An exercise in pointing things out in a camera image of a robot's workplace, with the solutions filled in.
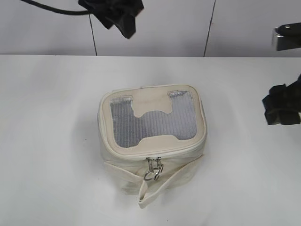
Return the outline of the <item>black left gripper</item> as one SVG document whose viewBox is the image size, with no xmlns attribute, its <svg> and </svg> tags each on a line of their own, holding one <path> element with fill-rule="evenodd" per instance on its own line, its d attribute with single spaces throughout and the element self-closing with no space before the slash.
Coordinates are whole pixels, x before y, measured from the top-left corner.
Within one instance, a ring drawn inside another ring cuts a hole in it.
<svg viewBox="0 0 301 226">
<path fill-rule="evenodd" d="M 96 10 L 94 16 L 106 29 L 116 26 L 126 39 L 135 34 L 135 16 L 144 9 L 141 0 L 79 0 L 78 4 Z"/>
</svg>

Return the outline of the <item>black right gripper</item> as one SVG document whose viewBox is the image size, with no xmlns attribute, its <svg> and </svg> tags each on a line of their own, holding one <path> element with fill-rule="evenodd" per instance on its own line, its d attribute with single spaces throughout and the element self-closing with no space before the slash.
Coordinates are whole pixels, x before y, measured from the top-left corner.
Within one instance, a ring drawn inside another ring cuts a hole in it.
<svg viewBox="0 0 301 226">
<path fill-rule="evenodd" d="M 301 76 L 290 85 L 277 85 L 262 100 L 268 125 L 301 123 Z"/>
</svg>

